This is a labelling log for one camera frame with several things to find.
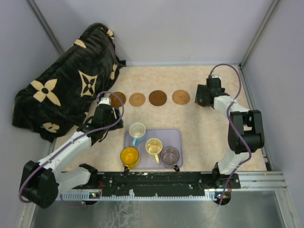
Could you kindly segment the light woven coaster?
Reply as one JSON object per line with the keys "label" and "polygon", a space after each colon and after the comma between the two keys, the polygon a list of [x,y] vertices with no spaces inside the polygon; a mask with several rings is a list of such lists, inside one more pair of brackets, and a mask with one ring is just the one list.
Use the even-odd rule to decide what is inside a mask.
{"label": "light woven coaster", "polygon": [[190,94],[185,90],[176,90],[172,94],[172,100],[178,105],[186,105],[190,101]]}

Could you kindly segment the white and blue mug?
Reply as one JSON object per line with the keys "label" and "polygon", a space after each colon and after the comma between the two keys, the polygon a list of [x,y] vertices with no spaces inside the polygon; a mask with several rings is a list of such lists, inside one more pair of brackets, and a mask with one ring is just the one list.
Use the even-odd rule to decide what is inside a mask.
{"label": "white and blue mug", "polygon": [[145,140],[146,128],[143,123],[133,123],[129,128],[129,134],[133,138],[132,146],[135,147]]}

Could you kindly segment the light wooden coaster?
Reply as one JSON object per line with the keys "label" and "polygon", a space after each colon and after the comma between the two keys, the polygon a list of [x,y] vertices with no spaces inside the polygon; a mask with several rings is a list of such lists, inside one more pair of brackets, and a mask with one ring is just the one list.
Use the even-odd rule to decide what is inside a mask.
{"label": "light wooden coaster", "polygon": [[133,93],[129,98],[130,105],[134,107],[142,106],[145,103],[145,95],[142,93]]}

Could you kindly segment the yellow mug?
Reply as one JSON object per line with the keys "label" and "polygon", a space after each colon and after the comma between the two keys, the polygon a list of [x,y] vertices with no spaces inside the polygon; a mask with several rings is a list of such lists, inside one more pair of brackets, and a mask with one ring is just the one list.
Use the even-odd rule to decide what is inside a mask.
{"label": "yellow mug", "polygon": [[136,148],[127,147],[121,151],[121,162],[124,166],[124,172],[128,172],[130,169],[136,168],[140,163],[140,155]]}

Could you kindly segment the dark brown round coaster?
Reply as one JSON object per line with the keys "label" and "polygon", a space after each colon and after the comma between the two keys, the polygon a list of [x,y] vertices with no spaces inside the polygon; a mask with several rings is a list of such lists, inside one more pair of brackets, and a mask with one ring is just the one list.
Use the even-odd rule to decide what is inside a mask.
{"label": "dark brown round coaster", "polygon": [[149,102],[154,106],[162,106],[167,101],[167,95],[161,90],[155,90],[149,95]]}

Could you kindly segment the cream mug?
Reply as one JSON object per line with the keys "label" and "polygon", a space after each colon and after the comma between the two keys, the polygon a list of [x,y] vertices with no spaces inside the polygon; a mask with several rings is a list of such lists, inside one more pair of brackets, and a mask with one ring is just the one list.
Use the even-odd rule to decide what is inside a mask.
{"label": "cream mug", "polygon": [[160,154],[163,149],[162,142],[157,138],[151,138],[149,139],[145,144],[145,149],[148,153],[148,155],[155,159],[156,164],[160,164]]}

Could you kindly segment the purple mug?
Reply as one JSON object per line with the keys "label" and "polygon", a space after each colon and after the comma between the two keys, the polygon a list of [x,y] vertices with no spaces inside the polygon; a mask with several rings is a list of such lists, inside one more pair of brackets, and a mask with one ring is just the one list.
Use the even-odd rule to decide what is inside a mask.
{"label": "purple mug", "polygon": [[165,147],[161,152],[161,162],[167,169],[174,169],[176,172],[179,172],[180,168],[177,165],[179,159],[180,153],[175,147]]}

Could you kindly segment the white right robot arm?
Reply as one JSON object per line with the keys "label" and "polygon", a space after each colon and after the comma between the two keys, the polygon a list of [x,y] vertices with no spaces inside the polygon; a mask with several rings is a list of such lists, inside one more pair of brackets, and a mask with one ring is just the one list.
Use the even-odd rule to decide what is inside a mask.
{"label": "white right robot arm", "polygon": [[228,119],[229,148],[215,164],[212,174],[201,181],[204,188],[228,187],[239,167],[265,144],[262,114],[259,110],[249,110],[232,99],[221,86],[218,75],[210,75],[205,85],[198,85],[195,103],[212,107]]}

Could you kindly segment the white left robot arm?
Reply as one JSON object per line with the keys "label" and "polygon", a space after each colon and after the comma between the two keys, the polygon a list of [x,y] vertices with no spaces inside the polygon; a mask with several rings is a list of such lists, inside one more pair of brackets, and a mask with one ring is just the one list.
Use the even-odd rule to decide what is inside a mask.
{"label": "white left robot arm", "polygon": [[38,162],[29,161],[23,168],[19,200],[48,208],[58,196],[79,186],[92,189],[98,185],[96,168],[81,164],[73,171],[64,169],[78,155],[105,139],[109,131],[123,127],[122,114],[111,106],[111,99],[100,99],[93,116],[56,151]]}

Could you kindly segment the black floral blanket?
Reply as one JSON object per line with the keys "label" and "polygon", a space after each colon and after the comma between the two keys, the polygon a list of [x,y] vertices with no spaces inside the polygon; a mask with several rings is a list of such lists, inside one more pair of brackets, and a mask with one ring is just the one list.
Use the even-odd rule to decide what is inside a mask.
{"label": "black floral blanket", "polygon": [[116,82],[125,66],[115,53],[114,33],[90,25],[48,69],[15,96],[12,125],[52,142],[82,124],[91,103]]}

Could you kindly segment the lavender plastic tray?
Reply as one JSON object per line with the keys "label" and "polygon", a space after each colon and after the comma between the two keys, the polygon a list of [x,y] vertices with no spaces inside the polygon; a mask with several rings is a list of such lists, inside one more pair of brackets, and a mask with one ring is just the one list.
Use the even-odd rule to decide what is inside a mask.
{"label": "lavender plastic tray", "polygon": [[125,171],[179,171],[183,164],[181,133],[177,129],[147,130],[142,123],[134,123],[125,133],[120,159]]}

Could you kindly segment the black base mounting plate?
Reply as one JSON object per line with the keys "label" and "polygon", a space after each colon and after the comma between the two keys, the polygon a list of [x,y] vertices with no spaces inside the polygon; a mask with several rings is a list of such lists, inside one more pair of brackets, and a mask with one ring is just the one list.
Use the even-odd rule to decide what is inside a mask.
{"label": "black base mounting plate", "polygon": [[127,196],[130,190],[136,197],[204,196],[204,190],[222,189],[227,179],[227,175],[199,171],[99,172],[74,189],[98,189],[105,197]]}

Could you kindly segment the grey aluminium frame rail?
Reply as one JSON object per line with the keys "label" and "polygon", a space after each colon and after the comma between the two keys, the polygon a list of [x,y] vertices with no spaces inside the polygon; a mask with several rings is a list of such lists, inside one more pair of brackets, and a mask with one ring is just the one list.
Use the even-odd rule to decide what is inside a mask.
{"label": "grey aluminium frame rail", "polygon": [[244,54],[244,57],[242,58],[241,62],[238,65],[240,69],[243,69],[245,67],[245,65],[247,64],[253,51],[255,50],[256,46],[258,45],[259,40],[261,39],[264,31],[266,30],[270,20],[272,19],[275,12],[277,11],[277,8],[278,8],[280,2],[281,2],[280,0],[273,0],[271,2],[271,5],[270,5],[269,9],[267,10],[266,15],[264,16],[261,24],[259,25],[247,51]]}

